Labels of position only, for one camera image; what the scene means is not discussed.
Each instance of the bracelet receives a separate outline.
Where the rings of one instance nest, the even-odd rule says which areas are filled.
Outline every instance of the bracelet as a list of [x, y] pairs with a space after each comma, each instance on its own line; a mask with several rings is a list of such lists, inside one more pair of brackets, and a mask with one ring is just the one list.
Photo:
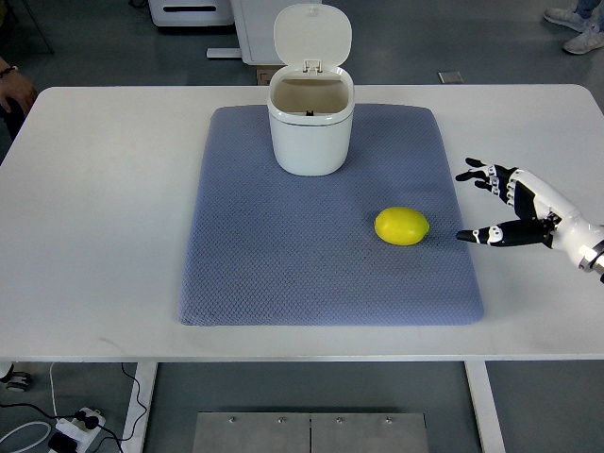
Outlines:
[[6, 74], [12, 73], [13, 71], [17, 71], [18, 69], [19, 68], [17, 68], [16, 66], [9, 66], [4, 71], [0, 71], [0, 78], [2, 78], [3, 76], [5, 76]]

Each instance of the power strip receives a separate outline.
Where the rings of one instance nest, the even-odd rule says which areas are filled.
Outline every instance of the power strip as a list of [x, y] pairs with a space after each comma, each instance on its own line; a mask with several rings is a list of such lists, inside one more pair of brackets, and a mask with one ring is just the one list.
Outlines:
[[61, 418], [57, 421], [57, 431], [48, 442], [51, 450], [48, 453], [86, 453], [88, 447], [105, 425], [105, 417], [99, 411], [82, 408], [77, 418], [68, 421]]

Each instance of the white cable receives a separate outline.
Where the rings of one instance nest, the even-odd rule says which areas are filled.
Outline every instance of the white cable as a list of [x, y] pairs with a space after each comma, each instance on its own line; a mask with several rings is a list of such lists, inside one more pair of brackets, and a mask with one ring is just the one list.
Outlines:
[[46, 427], [46, 434], [44, 434], [44, 437], [42, 437], [38, 442], [36, 442], [35, 444], [32, 444], [30, 446], [26, 446], [25, 448], [22, 448], [20, 450], [15, 450], [15, 451], [11, 451], [9, 453], [22, 453], [24, 451], [27, 451], [31, 448], [33, 448], [36, 445], [41, 444], [42, 442], [44, 442], [46, 440], [46, 438], [48, 437], [48, 434], [50, 434], [50, 425], [48, 425], [46, 422], [29, 422], [29, 423], [25, 423], [24, 425], [21, 425], [17, 428], [15, 428], [13, 431], [11, 431], [9, 434], [7, 434], [6, 436], [4, 436], [2, 439], [0, 439], [0, 444], [3, 443], [6, 439], [8, 439], [8, 437], [10, 437], [11, 435], [13, 435], [15, 432], [17, 432], [20, 429], [23, 428], [27, 428], [27, 427], [31, 427], [32, 425], [43, 425]]
[[55, 366], [54, 361], [50, 365], [50, 369], [48, 370], [48, 376], [50, 377], [50, 394], [53, 398], [53, 410], [55, 411], [55, 417], [56, 417], [57, 416], [57, 404], [55, 403], [55, 384], [53, 382], [53, 366]]

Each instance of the metal plate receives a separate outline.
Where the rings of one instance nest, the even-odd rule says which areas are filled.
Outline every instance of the metal plate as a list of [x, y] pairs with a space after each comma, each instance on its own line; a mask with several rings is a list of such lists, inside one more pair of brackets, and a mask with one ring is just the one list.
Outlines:
[[421, 413], [314, 413], [312, 453], [428, 453]]
[[428, 453], [421, 413], [200, 412], [193, 453]]
[[193, 453], [309, 453], [307, 413], [199, 412]]
[[441, 79], [441, 83], [463, 83], [463, 78], [461, 78], [459, 71], [438, 73], [438, 77]]

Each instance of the lid hinge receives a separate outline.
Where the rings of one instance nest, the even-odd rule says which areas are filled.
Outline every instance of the lid hinge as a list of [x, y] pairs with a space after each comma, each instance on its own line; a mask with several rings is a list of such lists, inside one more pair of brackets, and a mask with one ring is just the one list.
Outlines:
[[322, 73], [323, 69], [321, 68], [321, 60], [320, 59], [305, 59], [304, 60], [304, 70], [305, 73], [311, 73], [317, 75], [318, 73]]

